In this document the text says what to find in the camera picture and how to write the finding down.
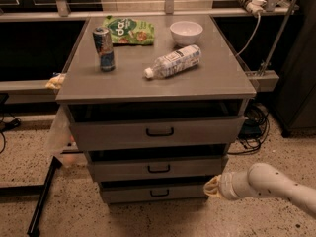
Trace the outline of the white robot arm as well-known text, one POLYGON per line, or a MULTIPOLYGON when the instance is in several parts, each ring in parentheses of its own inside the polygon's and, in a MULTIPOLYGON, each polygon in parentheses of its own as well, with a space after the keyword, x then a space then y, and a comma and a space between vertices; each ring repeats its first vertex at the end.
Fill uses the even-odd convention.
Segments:
POLYGON ((225 172, 203 187, 209 197, 227 200, 282 198, 316 218, 316 190, 301 185, 266 163, 255 163, 245 171, 225 172))

